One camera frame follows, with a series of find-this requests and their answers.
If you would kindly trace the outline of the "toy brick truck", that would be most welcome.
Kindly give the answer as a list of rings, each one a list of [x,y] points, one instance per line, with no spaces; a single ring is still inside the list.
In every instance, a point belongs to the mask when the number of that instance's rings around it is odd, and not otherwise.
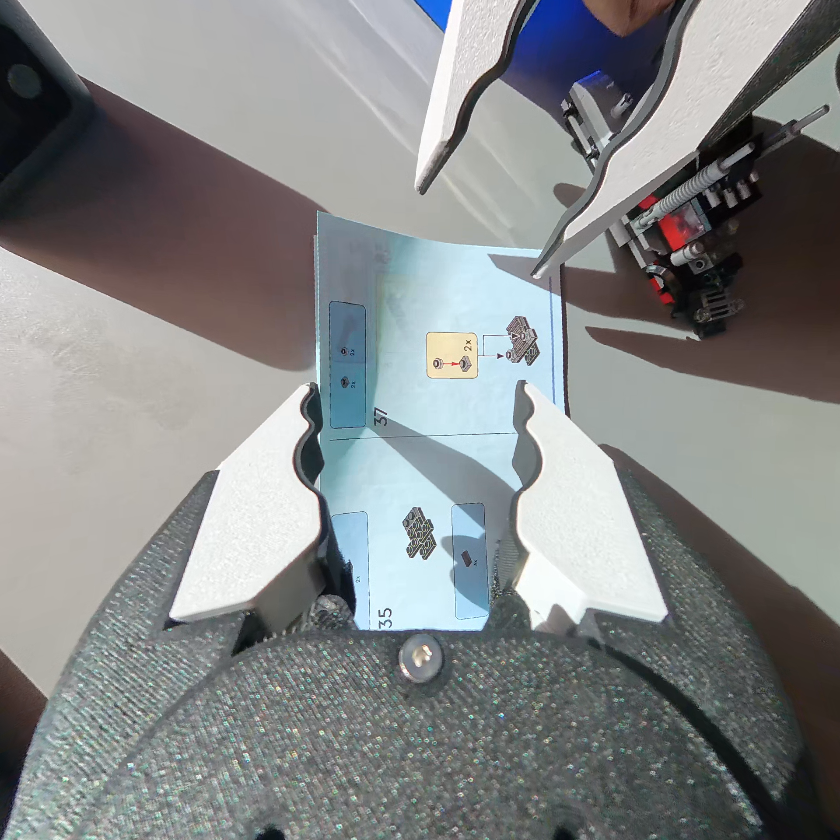
[[[715,265],[738,252],[738,216],[762,196],[756,162],[792,142],[829,111],[826,103],[773,132],[756,131],[749,114],[609,227],[616,245],[628,247],[644,269],[670,316],[671,270],[692,263],[700,272],[703,256]]]

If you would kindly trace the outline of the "person's right hand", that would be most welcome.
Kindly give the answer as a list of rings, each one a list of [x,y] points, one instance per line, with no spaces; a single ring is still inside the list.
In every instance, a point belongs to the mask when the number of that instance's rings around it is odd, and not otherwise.
[[[652,19],[667,13],[674,1],[584,0],[583,4],[601,24],[619,37],[638,31]]]

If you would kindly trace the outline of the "black rectangular device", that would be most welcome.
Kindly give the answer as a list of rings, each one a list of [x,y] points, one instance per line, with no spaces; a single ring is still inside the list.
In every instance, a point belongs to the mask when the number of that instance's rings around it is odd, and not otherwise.
[[[89,89],[20,2],[1,2],[1,206],[87,129]]]

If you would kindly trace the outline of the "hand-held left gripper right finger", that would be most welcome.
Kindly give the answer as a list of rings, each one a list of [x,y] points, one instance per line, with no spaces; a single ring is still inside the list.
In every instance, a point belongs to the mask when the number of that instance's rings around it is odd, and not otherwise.
[[[613,461],[533,383],[516,388],[513,589],[531,627],[565,634],[589,611],[661,623],[668,614]]]

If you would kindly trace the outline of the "blue plastic bin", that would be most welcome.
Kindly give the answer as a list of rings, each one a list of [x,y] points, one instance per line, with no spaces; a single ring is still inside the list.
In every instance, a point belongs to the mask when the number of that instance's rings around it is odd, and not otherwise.
[[[655,77],[669,15],[660,14],[621,37],[597,20],[582,1],[541,1],[517,39],[502,79],[524,96],[562,95],[597,70],[624,91],[645,89]]]

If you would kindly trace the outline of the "light blue instruction booklet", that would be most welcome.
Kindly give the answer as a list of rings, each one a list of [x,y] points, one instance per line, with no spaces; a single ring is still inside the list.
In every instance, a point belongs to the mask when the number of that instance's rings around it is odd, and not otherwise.
[[[361,629],[480,629],[521,486],[519,381],[564,408],[560,283],[530,249],[318,215],[320,489]]]

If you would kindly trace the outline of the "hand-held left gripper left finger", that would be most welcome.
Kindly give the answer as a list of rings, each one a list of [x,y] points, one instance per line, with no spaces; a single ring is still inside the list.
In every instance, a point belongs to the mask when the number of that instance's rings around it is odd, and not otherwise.
[[[315,384],[301,385],[220,464],[170,618],[253,610],[291,624],[322,592],[317,491],[302,463],[316,444]]]

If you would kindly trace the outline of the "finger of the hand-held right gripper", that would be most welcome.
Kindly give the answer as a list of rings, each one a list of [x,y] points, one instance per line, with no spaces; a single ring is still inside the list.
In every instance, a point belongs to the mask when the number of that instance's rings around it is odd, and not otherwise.
[[[478,98],[510,66],[537,1],[454,1],[423,126],[415,188],[425,194],[464,138]]]
[[[686,2],[654,85],[602,153],[532,275],[564,263],[838,36],[839,2]]]

